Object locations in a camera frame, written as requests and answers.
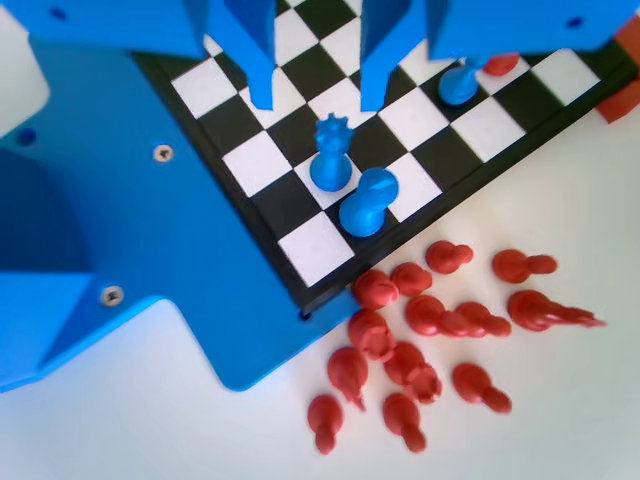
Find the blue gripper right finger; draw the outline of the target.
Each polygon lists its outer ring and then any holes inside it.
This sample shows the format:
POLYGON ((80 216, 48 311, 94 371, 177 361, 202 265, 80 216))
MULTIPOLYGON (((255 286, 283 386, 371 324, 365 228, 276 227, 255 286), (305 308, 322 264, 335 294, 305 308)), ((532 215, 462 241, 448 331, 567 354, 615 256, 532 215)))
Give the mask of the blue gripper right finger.
POLYGON ((364 0, 361 12, 361 110, 383 108, 392 71, 426 38, 426 2, 364 0))

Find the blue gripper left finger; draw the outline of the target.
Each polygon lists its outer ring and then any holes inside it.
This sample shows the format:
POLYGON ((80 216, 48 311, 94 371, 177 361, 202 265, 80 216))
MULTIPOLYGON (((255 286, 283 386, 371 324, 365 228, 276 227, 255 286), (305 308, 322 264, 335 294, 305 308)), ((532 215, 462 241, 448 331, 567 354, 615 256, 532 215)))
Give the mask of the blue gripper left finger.
POLYGON ((207 34, 243 70, 253 105, 273 109, 274 0, 211 0, 207 34))

